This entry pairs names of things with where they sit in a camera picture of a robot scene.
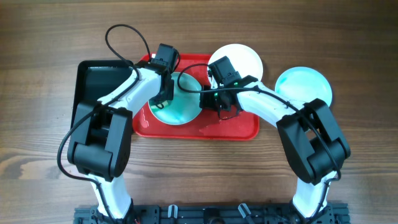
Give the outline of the plate with green stain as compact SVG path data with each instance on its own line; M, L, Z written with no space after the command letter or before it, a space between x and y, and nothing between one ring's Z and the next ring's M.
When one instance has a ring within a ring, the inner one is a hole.
M331 106L333 101L333 92L328 80L320 72L309 67L293 67L284 71L277 79L274 91L304 102L319 98Z
M201 112L200 94L188 93L181 90L177 85L179 73L172 74L174 81L174 98L171 101L164 101L155 105L154 101L149 102L150 112L160 122L169 125L182 125L193 121Z

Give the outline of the white plate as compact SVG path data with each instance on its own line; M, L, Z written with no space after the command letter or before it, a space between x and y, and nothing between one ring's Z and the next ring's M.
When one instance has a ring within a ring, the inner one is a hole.
M260 56L252 48L243 44L228 44L216 50L210 57L208 65L223 58L228 57L232 67L239 73L240 78L230 81L228 84L218 83L216 78L208 75L211 89L221 88L225 86L238 87L246 86L251 82L259 82L262 80L264 67Z

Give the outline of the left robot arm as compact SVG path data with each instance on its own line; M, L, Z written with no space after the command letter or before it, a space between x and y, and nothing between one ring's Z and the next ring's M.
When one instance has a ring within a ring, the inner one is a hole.
M131 151L132 120L150 100L172 99L172 72L178 59L152 58L137 64L115 60L83 61L78 66L68 162L78 180L90 182L98 206L86 218L76 210L75 223L139 223L123 172Z

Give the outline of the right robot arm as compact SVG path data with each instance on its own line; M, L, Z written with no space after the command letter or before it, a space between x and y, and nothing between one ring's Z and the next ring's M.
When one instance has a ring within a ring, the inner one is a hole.
M247 76L227 85L204 86L201 104L217 112L255 114L276 127L290 168L298 178L292 205L305 222L326 208L330 184L341 179L350 146L331 109L323 100L300 101L282 96Z

